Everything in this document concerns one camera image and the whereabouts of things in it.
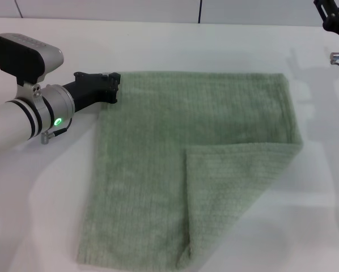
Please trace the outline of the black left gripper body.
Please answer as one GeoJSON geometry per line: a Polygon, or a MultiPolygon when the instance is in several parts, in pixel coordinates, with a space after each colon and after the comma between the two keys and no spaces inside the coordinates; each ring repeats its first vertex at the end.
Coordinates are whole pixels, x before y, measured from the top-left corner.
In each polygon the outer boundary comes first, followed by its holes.
{"type": "Polygon", "coordinates": [[[63,85],[73,98],[75,112],[95,103],[111,102],[111,80],[108,75],[74,73],[75,80],[63,85]]]}

